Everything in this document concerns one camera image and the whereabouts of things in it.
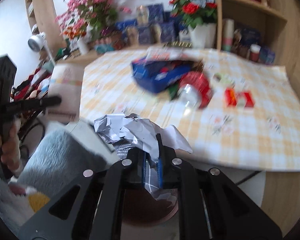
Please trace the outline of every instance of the checkered tablecloth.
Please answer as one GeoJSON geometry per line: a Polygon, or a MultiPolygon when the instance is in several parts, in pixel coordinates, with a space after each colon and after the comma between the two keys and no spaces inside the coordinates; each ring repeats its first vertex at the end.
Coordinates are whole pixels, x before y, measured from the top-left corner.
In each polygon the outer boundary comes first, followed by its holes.
{"type": "Polygon", "coordinates": [[[204,72],[228,74],[249,89],[253,109],[226,107],[215,89],[208,107],[185,114],[168,95],[148,94],[132,78],[130,63],[146,50],[106,53],[85,69],[80,116],[90,121],[125,111],[149,118],[162,128],[175,125],[193,154],[182,158],[246,169],[300,171],[300,102],[284,67],[266,67],[215,50],[191,50],[204,72]]]}

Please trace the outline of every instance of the white tile floor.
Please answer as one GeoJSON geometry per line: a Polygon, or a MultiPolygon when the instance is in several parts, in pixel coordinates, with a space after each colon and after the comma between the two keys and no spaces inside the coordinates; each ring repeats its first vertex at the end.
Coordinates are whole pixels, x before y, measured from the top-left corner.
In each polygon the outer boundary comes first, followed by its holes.
{"type": "MultiPolygon", "coordinates": [[[[87,149],[92,151],[100,152],[100,142],[97,142],[94,139],[93,131],[87,129],[87,126],[84,124],[69,124],[65,126],[58,122],[49,122],[45,119],[44,116],[39,117],[40,120],[46,125],[46,135],[56,129],[66,129],[87,149]]],[[[27,136],[24,143],[29,147],[30,153],[33,153],[39,144],[40,138],[42,134],[42,128],[40,126],[35,127],[27,136]]],[[[108,163],[114,163],[118,160],[117,156],[112,153],[112,149],[107,149],[103,147],[103,155],[106,157],[108,163]]],[[[201,170],[208,170],[211,167],[216,167],[215,165],[209,165],[206,163],[196,163],[193,162],[192,165],[201,170]]],[[[226,174],[233,182],[238,182],[239,180],[245,178],[252,171],[239,170],[229,167],[221,167],[218,168],[226,174]]],[[[244,182],[240,185],[240,189],[247,194],[258,206],[261,206],[264,188],[266,181],[266,173],[261,172],[252,179],[244,182]]],[[[122,225],[122,240],[177,240],[179,239],[179,231],[178,231],[178,213],[171,218],[169,221],[162,223],[160,225],[150,227],[150,228],[138,228],[130,225],[123,224],[122,225]]]]}

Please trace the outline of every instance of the white flower pot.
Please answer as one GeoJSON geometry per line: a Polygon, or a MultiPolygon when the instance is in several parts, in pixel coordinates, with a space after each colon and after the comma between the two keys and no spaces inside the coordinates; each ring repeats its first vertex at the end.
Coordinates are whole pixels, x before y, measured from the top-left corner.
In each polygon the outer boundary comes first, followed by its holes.
{"type": "Polygon", "coordinates": [[[83,38],[78,39],[77,46],[81,55],[87,54],[89,52],[89,47],[83,38]]]}
{"type": "Polygon", "coordinates": [[[195,29],[188,27],[192,47],[194,49],[210,49],[216,39],[217,24],[197,25],[195,29]]]}

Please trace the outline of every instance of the gray plush fabric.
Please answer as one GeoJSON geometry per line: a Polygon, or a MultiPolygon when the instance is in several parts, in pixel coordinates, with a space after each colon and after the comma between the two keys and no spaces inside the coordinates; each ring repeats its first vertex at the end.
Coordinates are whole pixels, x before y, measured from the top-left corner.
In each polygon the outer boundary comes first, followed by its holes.
{"type": "MultiPolygon", "coordinates": [[[[86,169],[98,172],[105,168],[101,156],[87,151],[66,131],[58,130],[41,141],[18,183],[51,198],[86,169]]],[[[15,196],[0,179],[0,216],[13,233],[33,215],[31,211],[27,198],[15,196]]]]}

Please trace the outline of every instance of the human hand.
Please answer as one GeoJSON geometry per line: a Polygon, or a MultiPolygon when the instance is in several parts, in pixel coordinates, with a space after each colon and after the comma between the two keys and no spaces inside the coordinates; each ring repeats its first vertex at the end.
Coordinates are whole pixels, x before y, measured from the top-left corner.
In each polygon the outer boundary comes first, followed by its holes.
{"type": "Polygon", "coordinates": [[[17,119],[9,131],[9,140],[2,145],[1,162],[8,166],[8,169],[15,171],[20,166],[20,150],[18,132],[21,121],[17,119]]]}

